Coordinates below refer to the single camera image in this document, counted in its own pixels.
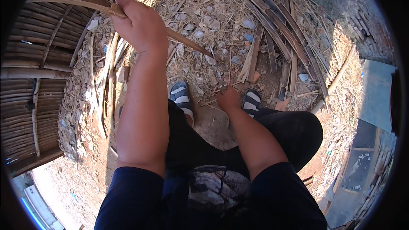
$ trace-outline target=sleeve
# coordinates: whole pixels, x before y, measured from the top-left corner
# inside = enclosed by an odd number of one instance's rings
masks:
[[[96,218],[95,230],[134,229],[160,206],[164,180],[140,168],[120,167]]]
[[[260,213],[276,218],[270,223],[277,229],[327,229],[324,215],[289,162],[277,163],[258,174],[251,195]]]

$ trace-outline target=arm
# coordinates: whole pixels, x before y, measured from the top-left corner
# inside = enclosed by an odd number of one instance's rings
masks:
[[[137,167],[163,177],[169,141],[166,28],[152,8],[135,0],[115,1],[128,16],[112,17],[115,30],[139,54],[118,126],[117,167]]]
[[[219,93],[217,103],[233,124],[238,147],[250,173],[251,181],[269,166],[288,162],[274,136],[240,107],[238,93],[231,85],[224,94]]]

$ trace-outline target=forearm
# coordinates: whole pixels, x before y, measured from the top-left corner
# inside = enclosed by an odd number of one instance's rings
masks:
[[[164,175],[169,140],[166,54],[141,54],[129,79],[118,132],[118,166]]]
[[[226,113],[232,122],[251,180],[267,167],[288,161],[280,144],[263,125],[239,108]]]

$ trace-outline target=dirt ground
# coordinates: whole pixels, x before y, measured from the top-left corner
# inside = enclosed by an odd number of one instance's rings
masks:
[[[244,38],[245,33],[253,35],[255,29],[243,25],[243,20],[250,20],[257,26],[257,19],[238,0],[186,0],[176,15],[172,10],[181,0],[138,0],[154,9],[162,16],[168,27],[185,35],[203,47],[215,50],[222,58],[217,67],[211,65],[205,56],[193,49],[183,46],[183,53],[175,53],[170,57],[167,67],[168,90],[178,81],[186,81],[193,101],[195,126],[194,129],[209,144],[221,150],[227,150],[237,145],[233,128],[228,124],[227,115],[221,112],[216,102],[205,105],[215,99],[214,90],[220,85],[237,82],[241,66],[231,64],[231,57],[236,56],[240,64],[244,63],[249,49],[249,42]],[[308,0],[294,0],[296,16],[303,19],[300,28],[311,36],[316,47],[330,65],[331,76],[324,71],[327,84],[330,84],[341,68],[352,42],[342,33],[342,28],[332,23],[319,7],[311,5]],[[211,29],[206,25],[205,16],[220,23],[219,29]],[[81,224],[84,229],[93,229],[99,207],[110,185],[112,174],[116,167],[116,128],[119,120],[119,108],[124,102],[127,85],[114,81],[114,128],[110,129],[109,116],[103,117],[105,134],[102,137],[99,130],[100,122],[97,113],[89,114],[90,95],[89,80],[89,41],[93,35],[94,42],[94,70],[97,81],[104,68],[104,48],[109,43],[110,33],[114,31],[112,20],[105,14],[100,14],[100,25],[87,33],[74,72],[67,82],[65,95],[60,109],[59,137],[60,147],[65,152],[64,158],[59,158],[42,167],[33,170],[33,175],[41,194],[56,216],[67,229],[77,230]],[[185,30],[188,24],[193,29]],[[198,31],[203,33],[201,38],[194,36]],[[335,44],[334,54],[331,43]],[[265,38],[260,44],[256,71],[261,75],[255,84],[247,81],[238,83],[234,87],[240,93],[253,87],[262,95],[264,107],[274,109],[278,96],[281,78],[282,56],[277,53],[277,72],[272,73],[266,50]],[[137,53],[129,46],[118,64],[129,66],[130,74],[137,60]],[[328,101],[332,110],[320,110],[317,117],[321,121],[324,131],[323,143],[312,160],[298,173],[301,179],[313,176],[314,183],[308,186],[314,198],[319,201],[326,188],[332,183],[340,170],[343,158],[355,134],[354,122],[360,104],[360,59],[358,53],[351,60],[350,69],[345,74],[340,88],[331,94]],[[297,74],[306,73],[304,66],[298,62]],[[294,94],[288,95],[289,104],[285,110],[311,110],[321,98],[319,94],[302,95],[319,88],[313,81],[302,81],[297,77]]]

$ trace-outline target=concrete wall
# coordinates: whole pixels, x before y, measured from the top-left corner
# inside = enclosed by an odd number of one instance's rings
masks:
[[[313,0],[356,41],[361,58],[395,65],[385,19],[375,0]]]

